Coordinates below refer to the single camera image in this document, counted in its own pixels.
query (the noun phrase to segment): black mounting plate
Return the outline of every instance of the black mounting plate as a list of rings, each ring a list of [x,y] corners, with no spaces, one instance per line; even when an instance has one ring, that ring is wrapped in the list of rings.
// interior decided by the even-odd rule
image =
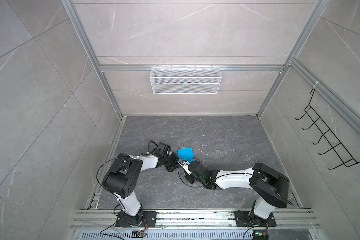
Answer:
[[[235,214],[235,221],[237,227],[253,227],[252,223],[250,223],[250,211],[234,211]],[[273,213],[269,215],[268,218],[268,226],[269,227],[276,227],[276,221],[273,217]]]
[[[154,211],[143,211],[143,217],[147,220],[147,227],[155,227],[156,225],[156,215],[157,212]],[[125,214],[124,212],[117,213],[117,222],[115,227],[131,227],[128,222],[125,221]],[[144,227],[144,220],[142,224],[137,227]]]

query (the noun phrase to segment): black hook rack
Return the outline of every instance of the black hook rack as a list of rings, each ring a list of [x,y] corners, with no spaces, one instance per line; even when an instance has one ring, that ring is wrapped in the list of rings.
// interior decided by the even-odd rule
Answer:
[[[329,168],[329,167],[328,167],[328,169],[329,169],[329,170],[332,170],[332,169],[338,168],[338,167],[340,167],[340,166],[342,166],[342,165],[344,165],[344,166],[346,166],[346,167],[350,167],[350,166],[353,166],[353,165],[355,165],[355,164],[360,163],[360,161],[357,161],[357,160],[352,156],[352,154],[347,150],[347,148],[346,148],[346,147],[343,145],[343,143],[339,140],[339,138],[336,136],[336,134],[334,134],[334,133],[332,132],[332,130],[331,130],[331,129],[329,128],[329,126],[327,125],[327,123],[320,117],[320,115],[316,112],[316,110],[315,110],[314,108],[312,108],[312,106],[311,106],[311,101],[312,101],[313,94],[315,93],[315,89],[314,89],[314,88],[311,90],[310,94],[311,94],[311,93],[312,93],[311,99],[309,100],[308,105],[304,108],[304,112],[305,112],[305,113],[304,113],[300,118],[295,118],[295,119],[296,119],[296,120],[300,120],[302,117],[304,117],[304,115],[307,115],[307,116],[312,120],[313,123],[312,123],[308,128],[306,128],[306,129],[303,128],[303,130],[304,130],[304,131],[305,131],[305,130],[308,130],[310,127],[312,127],[313,125],[315,125],[315,126],[317,127],[317,129],[321,132],[321,137],[319,138],[319,140],[317,141],[317,143],[314,143],[314,142],[312,142],[312,143],[313,143],[314,145],[317,145],[317,144],[321,141],[321,139],[324,137],[324,138],[326,139],[326,141],[328,142],[328,144],[331,146],[331,148],[328,149],[328,150],[327,150],[326,152],[324,152],[324,153],[319,153],[319,152],[318,152],[319,155],[323,155],[323,154],[326,154],[327,152],[329,152],[329,151],[331,151],[331,150],[334,150],[335,153],[336,153],[336,155],[340,158],[342,164],[340,164],[340,165],[338,165],[338,166],[336,166],[336,167],[333,167],[333,168]],[[317,118],[316,120],[313,120],[313,118],[312,118],[312,117],[309,115],[309,113],[308,113],[308,111],[311,110],[311,109],[312,109],[312,110],[316,113],[316,115],[318,116],[318,118]],[[321,121],[325,124],[325,126],[328,128],[328,130],[327,130],[326,132],[323,132],[323,131],[320,129],[320,127],[316,124],[316,122],[317,122],[318,120],[321,120]],[[332,133],[332,135],[336,137],[337,141],[339,141],[339,143],[336,144],[335,146],[332,146],[332,144],[330,143],[330,141],[329,141],[329,140],[327,139],[327,137],[325,136],[325,134],[328,133],[328,132]],[[337,146],[342,146],[342,147],[347,151],[347,153],[350,155],[351,159],[348,160],[348,161],[343,161],[343,159],[340,157],[340,155],[337,153],[337,151],[336,151],[336,149],[335,149],[335,147],[337,147]]]

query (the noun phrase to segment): vertical metal post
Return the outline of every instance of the vertical metal post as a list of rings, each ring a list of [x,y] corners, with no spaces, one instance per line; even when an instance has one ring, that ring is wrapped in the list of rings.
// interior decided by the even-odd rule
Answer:
[[[300,50],[302,49],[302,46],[307,41],[308,37],[312,33],[314,27],[316,26],[317,22],[319,21],[321,15],[323,14],[324,10],[328,6],[329,2],[331,0],[318,0],[315,7],[312,10],[311,15],[308,18],[307,23],[305,24],[302,32],[300,33],[300,36],[298,37],[295,45],[293,46],[291,52],[288,55],[288,58],[286,62],[284,63],[284,70],[279,73],[279,75],[276,77],[273,85],[269,89],[269,92],[267,96],[265,97],[263,103],[261,104],[259,111],[257,112],[257,116],[261,118],[263,115],[265,109],[268,107],[268,104],[271,102],[274,94],[276,93],[276,90],[279,88],[281,82],[283,81],[285,75],[287,74],[289,68],[291,65],[289,64],[289,61],[291,61],[292,58],[295,58]]]
[[[101,84],[103,85],[104,90],[106,91],[106,94],[110,100],[110,103],[112,104],[113,109],[115,110],[119,119],[121,119],[123,115],[121,113],[120,107],[117,104],[117,101],[115,99],[115,96],[113,95],[112,89],[110,88],[107,79],[100,70],[99,62],[96,58],[95,52],[93,51],[91,43],[89,42],[88,36],[84,31],[84,27],[82,26],[80,18],[76,12],[75,6],[73,5],[71,0],[61,0],[61,2],[65,10],[67,11],[69,18],[71,19],[73,27],[75,28],[77,35],[79,36],[79,39],[88,55],[89,60],[93,65],[94,70],[96,71],[97,76],[100,79]]]

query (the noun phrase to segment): white zip tie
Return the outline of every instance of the white zip tie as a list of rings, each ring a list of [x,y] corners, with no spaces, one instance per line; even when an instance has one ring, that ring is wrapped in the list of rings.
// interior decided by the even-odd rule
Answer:
[[[323,83],[323,82],[316,81],[316,83],[313,85],[313,88],[315,88],[318,83]]]

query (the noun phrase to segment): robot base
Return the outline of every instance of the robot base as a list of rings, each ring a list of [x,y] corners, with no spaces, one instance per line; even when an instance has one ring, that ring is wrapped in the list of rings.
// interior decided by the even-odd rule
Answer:
[[[237,227],[253,227],[253,226],[259,226],[260,224],[252,224],[253,219],[250,217],[251,211],[234,211],[235,214],[235,220],[236,220],[236,226]],[[273,213],[269,215],[268,221],[265,222],[265,224],[260,225],[261,227],[266,227],[266,224],[268,223],[269,227],[276,227],[276,221],[273,217]]]
[[[157,212],[154,211],[143,211],[143,218],[147,220],[147,227],[155,227],[156,225],[156,214]],[[124,212],[118,212],[117,216],[121,216],[121,218],[117,218],[117,222],[115,227],[132,227],[127,220],[127,214]],[[144,227],[144,220],[138,226],[134,227]]]

